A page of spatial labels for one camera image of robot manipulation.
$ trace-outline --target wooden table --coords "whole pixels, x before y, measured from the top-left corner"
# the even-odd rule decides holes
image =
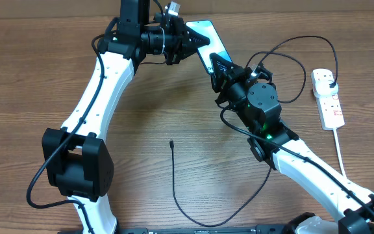
[[[72,205],[29,207],[25,191],[43,163],[41,138],[70,115],[92,75],[91,39],[111,18],[0,20],[0,233],[55,233],[78,229]],[[340,99],[346,125],[339,129],[347,176],[374,191],[374,12],[232,14],[186,16],[211,19],[235,63],[256,51],[299,35],[328,38],[338,53]],[[321,129],[309,74],[334,71],[322,40],[290,42],[280,51],[297,57],[308,72],[306,89],[282,105],[282,118],[323,160],[339,170],[330,131]],[[147,61],[163,61],[147,57]],[[276,56],[265,65],[274,73],[281,99],[299,91],[303,74]],[[229,217],[260,186],[268,171],[255,160],[246,137],[219,119],[220,110],[197,55],[178,66],[142,65],[124,91],[110,123],[107,146],[115,176],[109,190],[121,226],[197,227],[178,211],[171,194],[171,152],[175,142],[176,191],[183,209],[215,224]],[[233,114],[228,120],[240,126]],[[44,173],[36,203],[63,200]],[[287,222],[305,212],[330,218],[299,185],[273,172],[261,193],[225,226]]]

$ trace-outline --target power strip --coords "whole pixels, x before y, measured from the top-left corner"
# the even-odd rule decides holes
[[[338,99],[337,93],[335,90],[329,88],[328,83],[329,81],[333,81],[333,75],[330,70],[327,69],[315,69],[311,73],[311,80],[313,86],[313,92],[316,96],[317,106],[318,106],[318,113],[319,118],[321,120],[321,126],[324,130],[332,130],[334,133],[334,139],[336,141],[336,149],[337,149],[337,156],[338,161],[340,164],[340,169],[342,171],[342,175],[346,177],[344,167],[343,167],[343,160],[340,152],[340,144],[338,142],[338,135],[337,135],[337,128],[343,126],[345,124],[342,112],[342,106],[340,105],[340,100]],[[317,97],[316,92],[319,88],[325,93],[329,93],[328,95],[321,95]]]

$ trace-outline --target wood plank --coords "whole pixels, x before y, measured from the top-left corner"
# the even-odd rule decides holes
[[[166,6],[169,0],[160,0]],[[177,0],[181,14],[374,10],[370,0]],[[0,19],[118,16],[120,0],[0,0]],[[158,7],[151,1],[151,15]]]
[[[374,12],[215,14],[185,20],[207,18],[241,65],[254,52],[293,36],[318,34],[333,42],[346,121],[338,131],[346,172],[374,191]],[[42,134],[47,127],[59,128],[76,106],[94,68],[90,41],[110,19],[0,20],[0,233],[55,233],[81,226],[71,205],[36,210],[27,205],[25,191],[43,162]],[[294,41],[280,50],[298,58],[308,74],[320,67],[334,70],[330,48],[321,40]],[[279,97],[293,98],[302,85],[301,68],[280,57],[268,58],[265,65],[274,73]],[[282,118],[338,170],[332,133],[321,129],[311,89],[308,80],[301,97],[282,106]],[[121,226],[196,227],[172,200],[171,138],[177,196],[200,222],[226,219],[263,182],[268,167],[251,155],[245,136],[220,121],[216,97],[197,55],[177,66],[140,67],[119,101],[107,139],[115,164],[109,197]],[[227,118],[242,126],[235,115]],[[32,197],[37,203],[64,199],[45,175]],[[300,186],[273,172],[255,200],[226,226],[287,222],[305,211],[330,218]]]

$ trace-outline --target white plug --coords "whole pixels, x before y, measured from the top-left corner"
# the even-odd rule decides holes
[[[315,69],[311,73],[311,78],[321,126],[324,130],[332,130],[334,133],[340,170],[342,175],[346,177],[337,136],[337,128],[344,125],[342,107],[337,95],[338,85],[336,84],[334,88],[330,88],[330,84],[334,82],[334,79],[332,78],[332,72],[326,69]]]
[[[337,94],[338,84],[334,87],[330,87],[330,84],[334,82],[332,72],[327,69],[318,68],[311,73],[312,89],[316,98],[330,96]]]

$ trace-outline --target white arm segment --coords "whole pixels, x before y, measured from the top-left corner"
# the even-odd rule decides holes
[[[95,133],[96,138],[106,141],[110,119],[123,90],[134,76],[134,66],[131,59],[127,60],[120,54],[106,52],[101,57],[105,66],[105,78],[103,79],[101,91],[86,117],[86,123],[82,124],[76,134],[87,136],[89,133]],[[100,76],[101,65],[99,59],[96,59],[95,71],[79,104],[77,104],[73,113],[62,125],[62,127],[68,128],[67,132],[70,133],[75,128],[79,118],[88,107],[99,84]]]
[[[127,87],[134,76],[134,66],[132,60],[123,58],[123,55],[106,52],[101,55],[105,67],[105,78],[101,90],[96,98],[95,103],[88,116],[86,123],[82,124],[77,135],[87,136],[89,133],[95,133],[96,138],[106,141],[106,133],[116,105],[122,95],[123,90]],[[63,123],[62,127],[67,127],[67,132],[71,132],[79,118],[92,100],[101,76],[101,65],[99,59],[96,60],[95,71],[89,81],[84,94],[77,104],[73,113]],[[96,202],[91,202],[87,198],[79,196],[68,197],[69,200],[79,200],[84,204],[88,213],[90,225],[96,234],[114,234],[118,221],[112,214],[109,205],[108,194],[99,197]],[[83,216],[83,212],[74,204],[83,225],[83,233],[89,234],[88,226]]]
[[[88,213],[90,225],[96,234],[114,234],[118,221],[112,214],[109,205],[108,194],[103,197],[99,197],[97,202],[91,202],[88,198],[82,198],[79,196],[68,197],[69,200],[78,200],[84,204],[84,208]],[[82,209],[79,209],[79,205],[74,204],[79,218],[83,225],[83,234],[89,234],[88,226],[84,221]]]
[[[372,191],[344,178],[335,169],[317,157],[302,140],[291,140],[282,146],[302,156],[311,158],[311,160],[330,172],[345,187],[352,190],[364,203],[370,202],[369,195],[373,194]],[[283,150],[273,154],[273,162],[280,173],[293,179],[314,197],[330,213],[334,221],[337,222],[343,218],[345,216],[343,212],[346,209],[355,211],[360,208],[360,205],[354,199],[347,198],[347,194],[335,182],[309,162],[305,162]]]

